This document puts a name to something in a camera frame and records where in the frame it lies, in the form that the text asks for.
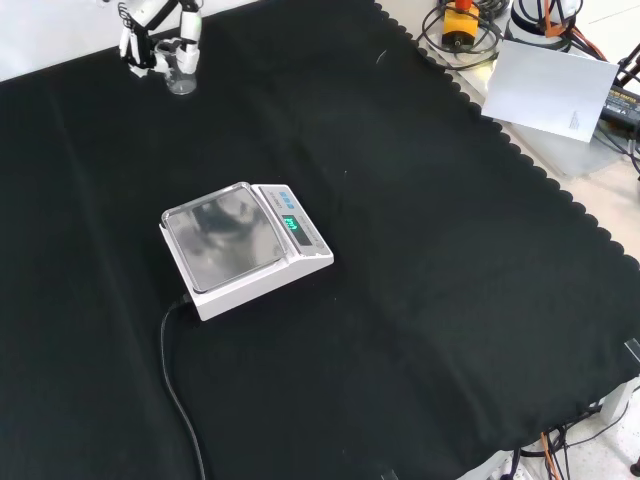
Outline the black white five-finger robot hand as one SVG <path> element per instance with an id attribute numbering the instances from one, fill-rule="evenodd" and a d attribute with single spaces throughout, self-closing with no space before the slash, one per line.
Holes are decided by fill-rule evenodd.
<path id="1" fill-rule="evenodd" d="M 197 71 L 200 58 L 202 31 L 201 4 L 198 1 L 119 1 L 117 12 L 123 22 L 119 41 L 119 56 L 129 70 L 139 78 L 147 74 L 168 73 L 167 60 L 158 51 L 158 41 L 151 33 L 180 7 L 179 36 L 174 57 L 181 74 L 192 75 Z"/>

